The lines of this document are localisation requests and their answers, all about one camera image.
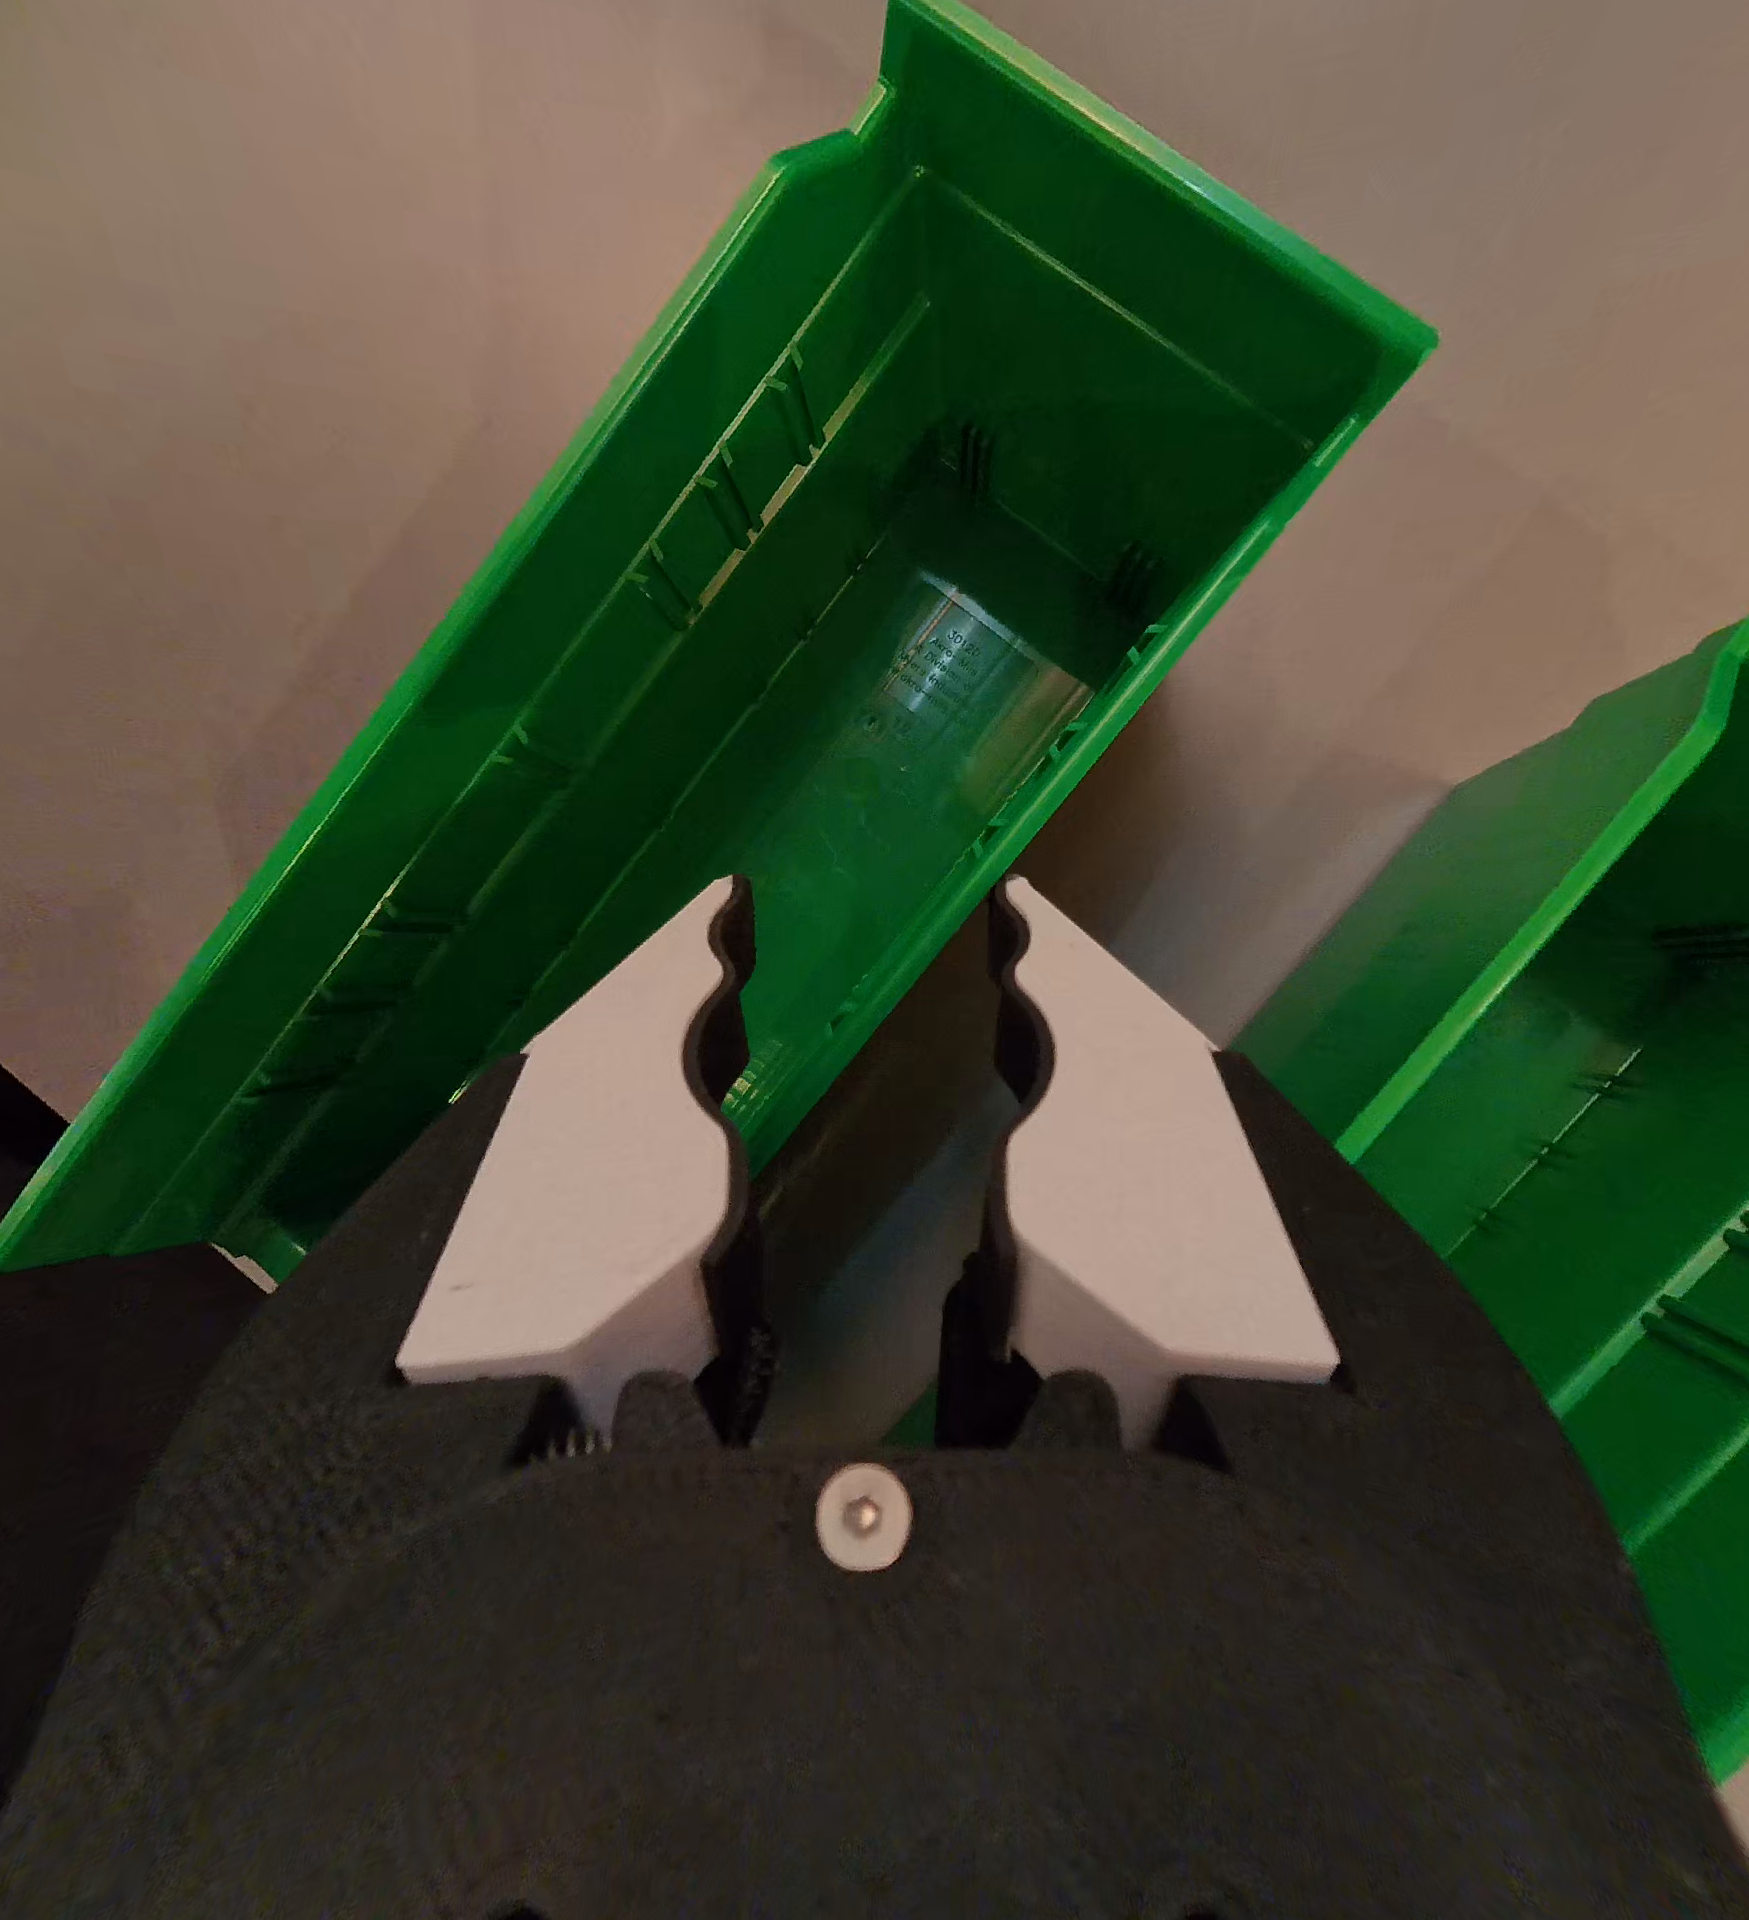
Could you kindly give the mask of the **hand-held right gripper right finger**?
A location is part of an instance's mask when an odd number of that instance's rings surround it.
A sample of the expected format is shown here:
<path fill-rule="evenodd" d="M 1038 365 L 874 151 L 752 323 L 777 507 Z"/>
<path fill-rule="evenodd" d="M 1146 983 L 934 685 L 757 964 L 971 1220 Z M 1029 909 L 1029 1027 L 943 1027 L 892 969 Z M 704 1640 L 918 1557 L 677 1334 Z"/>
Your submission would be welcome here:
<path fill-rule="evenodd" d="M 1330 1384 L 1338 1344 L 1213 1042 L 1041 897 L 989 898 L 995 1064 L 1015 1114 L 971 1258 L 971 1431 L 1093 1375 L 1119 1439 L 1158 1436 L 1185 1379 Z"/>

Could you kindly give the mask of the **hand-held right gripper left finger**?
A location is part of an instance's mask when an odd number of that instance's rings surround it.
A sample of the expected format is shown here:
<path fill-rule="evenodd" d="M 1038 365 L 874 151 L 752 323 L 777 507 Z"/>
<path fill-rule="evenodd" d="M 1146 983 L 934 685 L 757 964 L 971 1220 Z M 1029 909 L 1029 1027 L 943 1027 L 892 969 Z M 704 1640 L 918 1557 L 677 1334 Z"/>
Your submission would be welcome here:
<path fill-rule="evenodd" d="M 760 1221 L 723 1114 L 750 1044 L 746 876 L 704 886 L 526 1046 L 396 1366 L 551 1379 L 585 1418 L 677 1373 L 715 1418 L 763 1398 Z"/>

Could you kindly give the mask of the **green plastic bin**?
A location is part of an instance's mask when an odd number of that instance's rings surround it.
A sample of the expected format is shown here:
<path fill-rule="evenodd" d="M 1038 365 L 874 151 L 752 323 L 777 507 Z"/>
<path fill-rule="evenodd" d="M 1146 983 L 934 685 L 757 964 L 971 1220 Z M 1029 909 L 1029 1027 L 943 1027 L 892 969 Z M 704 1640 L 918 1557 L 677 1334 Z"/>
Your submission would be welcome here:
<path fill-rule="evenodd" d="M 1581 1455 L 1749 1764 L 1749 613 L 1458 784 L 1236 1047 Z"/>
<path fill-rule="evenodd" d="M 961 5 L 889 5 L 0 1221 L 283 1279 L 750 884 L 763 1166 L 1437 348 Z"/>

